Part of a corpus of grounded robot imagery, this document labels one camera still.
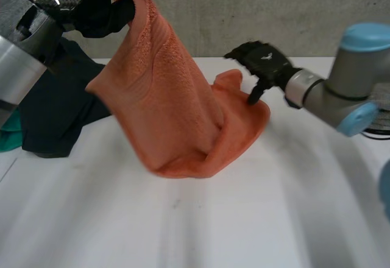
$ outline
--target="cable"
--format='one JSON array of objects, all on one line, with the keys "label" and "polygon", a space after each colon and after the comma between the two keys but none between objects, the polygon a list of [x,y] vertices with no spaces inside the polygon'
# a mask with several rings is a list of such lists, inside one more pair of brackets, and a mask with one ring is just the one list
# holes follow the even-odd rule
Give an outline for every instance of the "cable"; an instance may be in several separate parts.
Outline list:
[{"label": "cable", "polygon": [[383,137],[383,138],[379,138],[379,137],[373,137],[373,136],[370,136],[370,135],[367,135],[365,133],[361,133],[364,137],[366,138],[369,138],[369,139],[372,139],[372,140],[379,140],[379,141],[387,141],[387,140],[390,140],[390,137]]},{"label": "cable", "polygon": [[390,135],[390,130],[377,130],[368,128],[364,132],[374,134],[374,135]]}]

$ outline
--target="carbon fiber robot hand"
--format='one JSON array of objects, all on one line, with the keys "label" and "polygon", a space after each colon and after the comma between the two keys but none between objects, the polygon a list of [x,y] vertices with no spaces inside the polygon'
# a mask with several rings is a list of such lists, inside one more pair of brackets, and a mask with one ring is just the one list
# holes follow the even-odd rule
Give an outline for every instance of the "carbon fiber robot hand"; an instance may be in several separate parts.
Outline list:
[{"label": "carbon fiber robot hand", "polygon": [[85,37],[101,38],[118,32],[134,15],[131,0],[30,0],[60,23],[65,31],[79,30]]},{"label": "carbon fiber robot hand", "polygon": [[132,0],[0,0],[0,126],[46,69],[72,62],[62,34],[88,38],[120,31],[135,14]]}]

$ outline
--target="wall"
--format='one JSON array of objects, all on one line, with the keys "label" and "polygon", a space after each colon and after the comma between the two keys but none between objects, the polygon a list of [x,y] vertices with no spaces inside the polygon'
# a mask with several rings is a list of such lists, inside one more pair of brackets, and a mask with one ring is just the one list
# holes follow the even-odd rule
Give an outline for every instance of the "wall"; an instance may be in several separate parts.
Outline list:
[{"label": "wall", "polygon": [[[222,56],[249,40],[276,44],[290,56],[334,55],[343,30],[385,20],[390,0],[155,0],[193,56]],[[95,58],[111,57],[127,29],[102,40],[76,40]]]}]

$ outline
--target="white table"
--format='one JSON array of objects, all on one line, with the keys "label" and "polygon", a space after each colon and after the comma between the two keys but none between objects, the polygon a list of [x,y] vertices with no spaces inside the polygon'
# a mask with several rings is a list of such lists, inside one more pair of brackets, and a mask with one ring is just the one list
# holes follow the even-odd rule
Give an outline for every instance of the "white table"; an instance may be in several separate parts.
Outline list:
[{"label": "white table", "polygon": [[[210,82],[240,68],[196,61]],[[326,76],[332,58],[293,61]],[[253,85],[245,74],[243,90]],[[67,159],[1,155],[12,167],[0,182],[0,267],[390,267],[376,186],[390,143],[345,138],[277,89],[263,99],[267,130],[207,180],[148,173],[113,117],[85,127]]]}]

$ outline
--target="black glove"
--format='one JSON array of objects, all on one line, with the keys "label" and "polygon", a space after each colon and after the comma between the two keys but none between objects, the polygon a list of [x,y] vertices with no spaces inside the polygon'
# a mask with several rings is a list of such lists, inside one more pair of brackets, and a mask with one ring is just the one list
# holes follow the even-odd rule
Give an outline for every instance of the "black glove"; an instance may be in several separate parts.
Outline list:
[{"label": "black glove", "polygon": [[83,0],[74,13],[74,27],[86,38],[119,32],[135,16],[132,0]]}]

